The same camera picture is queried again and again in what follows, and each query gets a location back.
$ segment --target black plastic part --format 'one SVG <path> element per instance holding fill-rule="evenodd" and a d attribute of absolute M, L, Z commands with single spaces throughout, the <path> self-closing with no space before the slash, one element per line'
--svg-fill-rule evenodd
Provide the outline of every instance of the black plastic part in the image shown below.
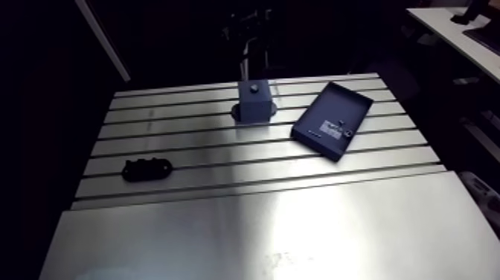
<path fill-rule="evenodd" d="M 469 7 L 463 15 L 456 15 L 452 17 L 452 22 L 459 25 L 467 25 L 474 20 L 488 7 L 490 0 L 472 0 Z"/>
<path fill-rule="evenodd" d="M 291 137 L 322 156 L 340 160 L 373 101 L 328 83 L 306 112 L 293 124 Z"/>
<path fill-rule="evenodd" d="M 121 176 L 127 182 L 142 182 L 165 179 L 172 171 L 172 163 L 167 159 L 138 159 L 135 162 L 127 160 Z"/>

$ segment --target small black object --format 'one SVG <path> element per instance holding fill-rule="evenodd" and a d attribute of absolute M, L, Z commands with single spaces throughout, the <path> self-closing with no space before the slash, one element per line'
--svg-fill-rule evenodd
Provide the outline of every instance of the small black object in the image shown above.
<path fill-rule="evenodd" d="M 465 13 L 453 16 L 451 19 L 452 22 L 459 25 L 468 25 L 469 22 L 476 19 L 488 7 L 488 2 L 490 0 L 472 0 Z"/>
<path fill-rule="evenodd" d="M 121 176 L 127 182 L 141 182 L 167 178 L 172 171 L 172 163 L 167 159 L 138 159 L 135 162 L 127 160 Z"/>
<path fill-rule="evenodd" d="M 259 91 L 259 86 L 256 84 L 253 84 L 250 86 L 250 92 L 251 93 L 257 93 Z"/>
<path fill-rule="evenodd" d="M 345 130 L 344 131 L 344 136 L 347 137 L 347 138 L 351 138 L 351 137 L 353 137 L 353 132 L 350 131 L 350 130 Z"/>

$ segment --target black box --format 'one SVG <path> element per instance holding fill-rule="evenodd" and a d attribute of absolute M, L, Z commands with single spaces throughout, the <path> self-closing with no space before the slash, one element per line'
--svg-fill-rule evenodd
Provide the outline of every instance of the black box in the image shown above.
<path fill-rule="evenodd" d="M 276 113 L 268 80 L 238 82 L 238 97 L 240 102 L 233 106 L 231 114 L 239 124 L 269 122 Z"/>
<path fill-rule="evenodd" d="M 292 138 L 337 162 L 373 101 L 328 83 L 292 127 Z"/>

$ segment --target gray cube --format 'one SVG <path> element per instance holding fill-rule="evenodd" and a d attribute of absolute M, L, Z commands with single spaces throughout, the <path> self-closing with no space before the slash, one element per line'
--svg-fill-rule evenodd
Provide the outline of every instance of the gray cube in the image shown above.
<path fill-rule="evenodd" d="M 276 112 L 267 80 L 247 80 L 238 83 L 240 103 L 236 108 L 239 122 L 251 124 L 267 122 Z"/>

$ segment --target label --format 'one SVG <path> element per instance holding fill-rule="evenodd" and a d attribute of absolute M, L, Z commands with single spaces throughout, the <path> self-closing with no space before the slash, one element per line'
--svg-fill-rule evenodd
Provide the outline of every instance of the label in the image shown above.
<path fill-rule="evenodd" d="M 337 140 L 342 137 L 342 128 L 327 120 L 323 121 L 323 124 L 319 127 L 319 130 Z"/>

